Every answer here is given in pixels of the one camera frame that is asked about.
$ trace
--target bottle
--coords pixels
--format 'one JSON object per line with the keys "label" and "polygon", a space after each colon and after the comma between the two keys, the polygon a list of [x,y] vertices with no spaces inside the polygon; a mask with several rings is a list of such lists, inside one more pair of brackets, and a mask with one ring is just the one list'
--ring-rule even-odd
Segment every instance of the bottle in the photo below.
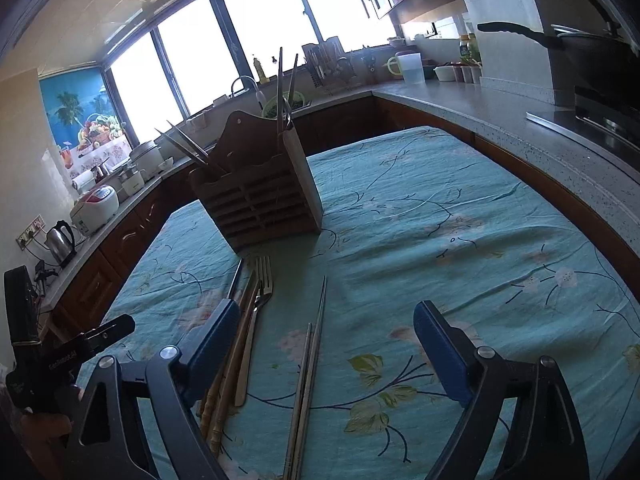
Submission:
{"label": "bottle", "polygon": [[469,35],[469,55],[475,62],[482,62],[482,59],[480,58],[480,49],[478,48],[478,40],[476,40],[475,34]]}
{"label": "bottle", "polygon": [[460,35],[460,59],[465,62],[468,62],[470,59],[469,36],[467,34]]}
{"label": "bottle", "polygon": [[254,55],[254,67],[255,71],[258,74],[258,79],[260,80],[260,84],[264,85],[269,82],[269,78],[264,75],[264,70],[262,69],[262,63],[260,60]]}

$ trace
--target wooden utensil holder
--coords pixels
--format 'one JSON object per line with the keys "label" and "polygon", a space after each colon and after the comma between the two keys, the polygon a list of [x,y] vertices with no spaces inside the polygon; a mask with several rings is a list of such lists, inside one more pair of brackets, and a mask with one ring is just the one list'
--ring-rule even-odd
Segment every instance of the wooden utensil holder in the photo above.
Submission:
{"label": "wooden utensil holder", "polygon": [[208,168],[189,174],[194,193],[231,248],[319,233],[322,203],[295,128],[240,110],[229,115]]}

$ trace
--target yellow-green pitcher handle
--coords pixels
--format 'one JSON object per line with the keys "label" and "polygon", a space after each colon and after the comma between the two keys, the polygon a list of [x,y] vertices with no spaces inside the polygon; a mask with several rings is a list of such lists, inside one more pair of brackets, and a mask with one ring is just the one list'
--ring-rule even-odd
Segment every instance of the yellow-green pitcher handle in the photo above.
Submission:
{"label": "yellow-green pitcher handle", "polygon": [[[398,72],[394,72],[393,69],[391,68],[392,64],[396,64],[398,65]],[[398,56],[392,56],[390,57],[387,61],[386,61],[386,68],[389,70],[389,72],[391,72],[393,75],[402,75],[402,72],[400,71],[400,65],[398,63]]]}

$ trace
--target countertop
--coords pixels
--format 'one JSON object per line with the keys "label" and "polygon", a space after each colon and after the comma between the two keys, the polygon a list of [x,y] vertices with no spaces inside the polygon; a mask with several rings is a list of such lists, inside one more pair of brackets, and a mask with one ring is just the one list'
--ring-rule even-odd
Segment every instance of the countertop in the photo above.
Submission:
{"label": "countertop", "polygon": [[[561,108],[473,84],[428,80],[425,85],[408,86],[398,81],[316,97],[310,106],[294,112],[293,117],[367,96],[407,105],[458,124],[526,160],[580,197],[640,256],[640,184],[634,180],[638,176],[624,173],[578,142],[526,119],[527,112],[553,112]],[[190,164],[187,157],[175,161],[169,170],[124,201],[116,215],[87,238],[78,256],[50,284],[43,311],[56,305],[78,270],[120,220],[162,180]]]}

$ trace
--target wall mural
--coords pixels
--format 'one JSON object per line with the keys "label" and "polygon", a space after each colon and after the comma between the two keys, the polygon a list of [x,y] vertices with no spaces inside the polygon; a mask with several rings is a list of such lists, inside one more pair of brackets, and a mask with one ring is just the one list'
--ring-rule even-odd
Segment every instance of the wall mural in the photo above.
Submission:
{"label": "wall mural", "polygon": [[53,138],[69,177],[106,163],[111,168],[131,151],[99,68],[40,80]]}

